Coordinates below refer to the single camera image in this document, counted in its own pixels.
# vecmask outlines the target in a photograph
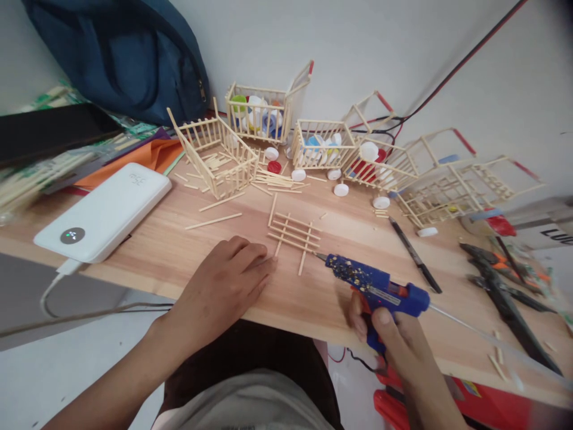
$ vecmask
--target white power bank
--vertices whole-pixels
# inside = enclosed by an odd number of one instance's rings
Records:
[[[169,178],[129,163],[34,237],[42,248],[100,263],[171,189]]]

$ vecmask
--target person's left hand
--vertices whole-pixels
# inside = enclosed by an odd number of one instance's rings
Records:
[[[218,338],[257,301],[276,259],[267,247],[235,236],[221,241],[199,265],[181,297],[158,319],[185,358]]]

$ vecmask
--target person's right hand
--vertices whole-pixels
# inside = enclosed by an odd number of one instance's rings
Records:
[[[352,293],[350,321],[362,342],[366,342],[366,322],[361,314],[362,301],[357,292]],[[436,360],[428,345],[418,318],[403,312],[395,312],[396,321],[386,308],[372,313],[372,325],[386,345],[386,359],[397,371],[402,381],[410,385],[432,383],[431,379],[442,378]]]

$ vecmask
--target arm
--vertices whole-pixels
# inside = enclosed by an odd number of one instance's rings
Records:
[[[195,352],[218,338],[257,300],[275,271],[264,245],[220,242],[173,308],[143,339],[44,429],[127,429],[145,399]]]
[[[361,314],[362,302],[353,293],[350,321],[358,338],[366,342],[366,323]],[[418,319],[401,312],[396,312],[395,318],[388,309],[379,308],[372,314],[372,324],[386,345],[388,363],[402,381],[411,427],[466,429]]]

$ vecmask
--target orange paper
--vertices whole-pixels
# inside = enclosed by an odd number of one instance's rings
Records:
[[[113,163],[102,167],[95,173],[86,176],[74,185],[91,191],[123,166],[131,162],[136,162],[158,173],[163,173],[171,163],[175,161],[179,154],[181,154],[181,151],[181,143],[178,139],[152,140],[141,148],[137,148],[135,151],[124,155]]]

